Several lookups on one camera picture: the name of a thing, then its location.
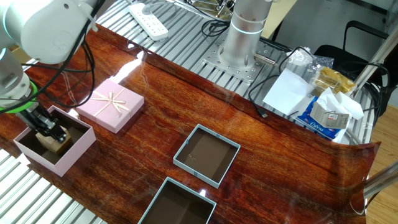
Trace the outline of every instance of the glossy wood surface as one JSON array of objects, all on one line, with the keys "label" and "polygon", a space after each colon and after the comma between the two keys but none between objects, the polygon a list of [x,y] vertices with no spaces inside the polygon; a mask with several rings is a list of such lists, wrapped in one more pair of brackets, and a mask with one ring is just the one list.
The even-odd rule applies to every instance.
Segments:
[{"label": "glossy wood surface", "polygon": [[[30,167],[108,223],[137,223],[166,177],[206,190],[217,203],[210,223],[366,223],[363,185],[379,144],[342,146],[271,112],[260,118],[248,100],[105,28],[86,39],[97,64],[96,86],[119,79],[145,98],[144,107],[117,134],[81,117],[97,141],[62,178],[35,162]],[[79,51],[70,68],[84,67]],[[27,73],[44,85],[54,71]],[[66,73],[48,93],[61,95],[81,76]],[[90,85],[88,75],[63,102],[79,102]],[[173,165],[197,124],[241,145],[219,189]],[[0,147],[17,156],[10,141],[24,126],[2,115]]]}]

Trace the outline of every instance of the robotic arm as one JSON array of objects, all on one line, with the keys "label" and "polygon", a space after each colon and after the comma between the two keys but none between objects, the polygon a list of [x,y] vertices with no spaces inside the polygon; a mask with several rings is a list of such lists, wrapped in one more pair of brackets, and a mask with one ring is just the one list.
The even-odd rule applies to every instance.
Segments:
[{"label": "robotic arm", "polygon": [[[7,47],[18,44],[41,63],[64,62],[102,0],[1,0],[0,1],[0,108],[10,108],[31,97],[36,87]],[[114,1],[106,1],[104,11]],[[63,143],[65,132],[38,102],[28,102],[15,113],[30,128]]]}]

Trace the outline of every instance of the chair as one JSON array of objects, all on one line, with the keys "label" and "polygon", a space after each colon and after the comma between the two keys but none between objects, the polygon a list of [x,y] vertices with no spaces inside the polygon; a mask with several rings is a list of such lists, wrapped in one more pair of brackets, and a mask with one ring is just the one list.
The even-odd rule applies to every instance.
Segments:
[{"label": "chair", "polygon": [[[358,65],[346,62],[368,63],[368,61],[346,51],[347,30],[350,27],[360,29],[369,34],[380,37],[382,39],[387,39],[389,36],[388,34],[381,32],[361,22],[350,21],[347,23],[346,30],[344,33],[343,49],[330,45],[322,45],[321,47],[318,48],[318,50],[314,53],[314,55],[334,58],[335,59],[335,62],[333,64],[334,70],[337,70],[345,75],[350,74],[349,76],[350,78],[356,79],[359,76],[359,74],[362,72],[362,70],[365,68],[365,65]],[[386,67],[391,74],[391,78],[386,86],[383,87],[383,82],[382,82],[382,76],[385,75],[386,73],[381,69],[377,69],[373,73],[371,78],[368,80],[369,83],[373,83],[381,87],[382,103],[381,103],[380,116],[383,115],[384,112],[386,111],[387,104],[391,97],[391,94],[397,88],[398,85],[398,47],[397,46],[394,47],[394,50],[385,59],[383,66]]]}]

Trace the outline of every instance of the open pink box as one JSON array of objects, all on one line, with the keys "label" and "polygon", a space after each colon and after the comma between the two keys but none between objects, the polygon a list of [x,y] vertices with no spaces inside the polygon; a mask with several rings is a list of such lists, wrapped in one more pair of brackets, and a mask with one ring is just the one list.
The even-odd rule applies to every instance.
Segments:
[{"label": "open pink box", "polygon": [[143,104],[144,97],[107,79],[76,110],[116,134]]},{"label": "open pink box", "polygon": [[62,177],[95,142],[96,138],[93,127],[90,125],[55,106],[51,106],[48,111],[54,118],[58,119],[59,125],[68,130],[72,138],[72,144],[64,154],[56,155],[56,153],[44,148],[35,136],[37,131],[30,128],[25,129],[18,135],[14,142],[25,155]]}]

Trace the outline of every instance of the ribbon bow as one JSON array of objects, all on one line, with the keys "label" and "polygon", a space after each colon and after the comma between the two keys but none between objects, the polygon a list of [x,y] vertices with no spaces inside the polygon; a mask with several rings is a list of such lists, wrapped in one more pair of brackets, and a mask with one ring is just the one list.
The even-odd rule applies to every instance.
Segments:
[{"label": "ribbon bow", "polygon": [[110,104],[112,104],[115,109],[119,112],[119,114],[122,113],[122,111],[119,108],[122,108],[128,112],[130,112],[130,109],[120,105],[120,103],[125,104],[126,102],[124,100],[116,100],[116,98],[120,95],[121,91],[115,96],[113,97],[113,93],[109,92],[109,98],[107,98],[106,96],[102,95],[101,93],[98,93],[97,91],[94,91],[94,94],[98,95],[100,98],[92,98],[92,100],[98,100],[98,101],[107,101],[108,103],[102,107],[95,115],[99,115],[103,110],[105,110],[105,108],[107,108]]}]

